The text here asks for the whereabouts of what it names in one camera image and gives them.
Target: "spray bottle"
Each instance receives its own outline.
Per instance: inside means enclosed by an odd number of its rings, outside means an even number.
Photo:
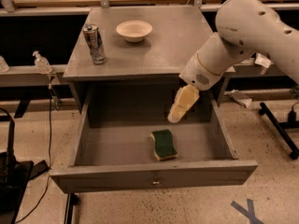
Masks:
[[[50,64],[49,64],[47,58],[41,56],[37,50],[33,53],[33,56],[36,57],[35,65],[40,74],[51,73],[52,67],[50,67]]]

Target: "silver can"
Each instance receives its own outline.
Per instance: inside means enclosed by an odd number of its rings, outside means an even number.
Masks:
[[[87,45],[90,49],[93,63],[104,63],[106,60],[102,37],[99,33],[99,29],[94,24],[85,24],[83,28],[83,34]]]

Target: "drawer front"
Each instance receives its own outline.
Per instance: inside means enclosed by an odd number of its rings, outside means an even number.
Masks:
[[[157,165],[73,167],[50,176],[64,193],[241,185],[256,161],[203,161]]]

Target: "speckled floor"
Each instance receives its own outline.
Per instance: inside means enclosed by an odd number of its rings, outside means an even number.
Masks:
[[[256,160],[258,168],[242,186],[155,189],[79,194],[73,223],[299,223],[299,160],[289,158],[290,150],[266,116],[260,116],[264,101],[279,121],[285,121],[297,101],[288,91],[250,93],[253,103],[244,108],[231,100],[221,104],[221,113],[240,160]],[[17,103],[0,103],[11,114]],[[52,169],[68,165],[78,128],[79,113],[72,100],[51,112]],[[18,161],[48,161],[49,101],[33,101],[22,119],[15,119],[15,155]],[[298,130],[291,131],[293,141]],[[30,181],[17,219],[25,216],[42,195],[48,174]],[[249,211],[248,200],[254,204]],[[64,223],[66,195],[50,181],[45,198],[22,223]],[[232,203],[245,209],[242,214]]]

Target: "black tape mark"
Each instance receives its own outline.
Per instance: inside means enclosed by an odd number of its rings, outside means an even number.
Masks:
[[[247,205],[249,210],[246,210],[243,206],[239,205],[235,201],[231,203],[232,207],[249,219],[250,224],[263,224],[263,222],[255,216],[253,200],[247,199]]]

